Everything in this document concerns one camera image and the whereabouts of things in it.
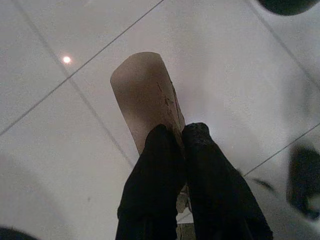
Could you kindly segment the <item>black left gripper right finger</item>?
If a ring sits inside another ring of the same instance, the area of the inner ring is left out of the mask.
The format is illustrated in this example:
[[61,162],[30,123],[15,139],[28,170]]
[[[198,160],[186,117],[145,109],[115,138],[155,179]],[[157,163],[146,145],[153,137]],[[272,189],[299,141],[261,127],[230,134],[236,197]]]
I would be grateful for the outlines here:
[[182,131],[187,185],[198,240],[271,240],[273,232],[248,184],[205,123]]

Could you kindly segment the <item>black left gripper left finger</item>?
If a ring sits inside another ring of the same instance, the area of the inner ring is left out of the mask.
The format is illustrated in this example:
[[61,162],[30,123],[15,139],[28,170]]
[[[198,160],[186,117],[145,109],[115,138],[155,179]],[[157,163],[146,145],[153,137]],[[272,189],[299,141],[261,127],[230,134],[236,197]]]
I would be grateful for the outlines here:
[[176,202],[186,183],[185,159],[163,124],[152,129],[117,210],[117,240],[175,240]]

